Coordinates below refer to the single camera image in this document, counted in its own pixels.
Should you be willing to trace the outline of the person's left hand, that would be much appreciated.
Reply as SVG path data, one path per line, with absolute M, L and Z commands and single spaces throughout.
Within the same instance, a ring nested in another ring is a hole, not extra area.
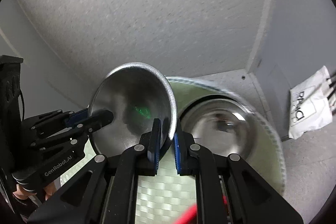
M 45 200 L 48 200 L 56 191 L 56 185 L 54 182 L 48 184 L 43 188 L 45 192 Z M 19 200 L 26 200 L 29 196 L 35 196 L 36 193 L 26 191 L 21 185 L 17 185 L 17 190 L 13 192 L 13 195 Z

